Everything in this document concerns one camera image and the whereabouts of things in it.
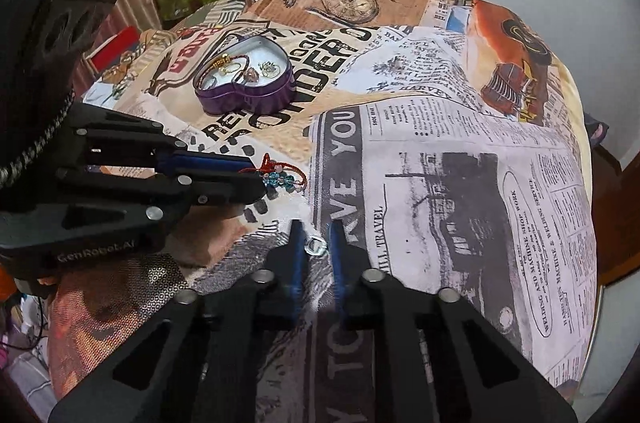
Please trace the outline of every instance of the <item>bedsheet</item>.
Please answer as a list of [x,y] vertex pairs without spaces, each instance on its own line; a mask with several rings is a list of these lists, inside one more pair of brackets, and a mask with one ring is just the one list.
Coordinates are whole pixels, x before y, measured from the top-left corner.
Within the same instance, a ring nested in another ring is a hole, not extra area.
[[[550,47],[482,0],[258,0],[233,15],[178,32],[115,107],[162,122],[191,150],[257,166],[268,152],[308,187],[193,209],[163,252],[63,276],[50,314],[57,395],[179,289],[219,291],[259,268],[290,220],[324,237],[342,219],[348,240],[406,285],[461,291],[570,399],[593,323],[595,240],[582,108]],[[293,103],[204,114],[191,85],[199,64],[258,33],[289,54]],[[311,259],[307,290],[298,327],[260,370],[258,419],[369,419],[372,336],[339,329],[327,254]]]

